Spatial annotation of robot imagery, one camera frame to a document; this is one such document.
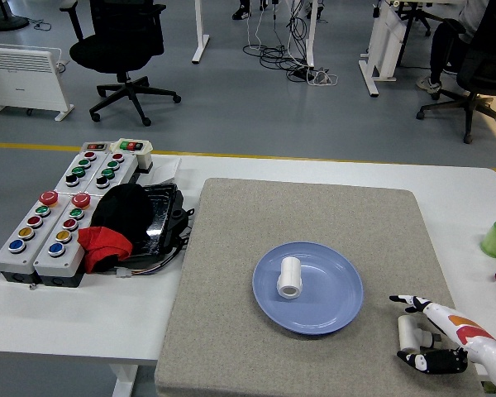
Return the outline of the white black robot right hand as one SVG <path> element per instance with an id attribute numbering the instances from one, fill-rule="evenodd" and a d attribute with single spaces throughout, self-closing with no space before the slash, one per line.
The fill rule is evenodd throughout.
<path id="1" fill-rule="evenodd" d="M 479 324 L 464 314 L 416 295 L 391 295 L 390 300 L 405 303 L 408 313 L 424 313 L 456 349 L 435 350 L 426 353 L 397 352 L 407 365 L 428 375 L 461 373 L 468 361 L 485 368 L 490 381 L 496 386 L 496 339 Z"/>

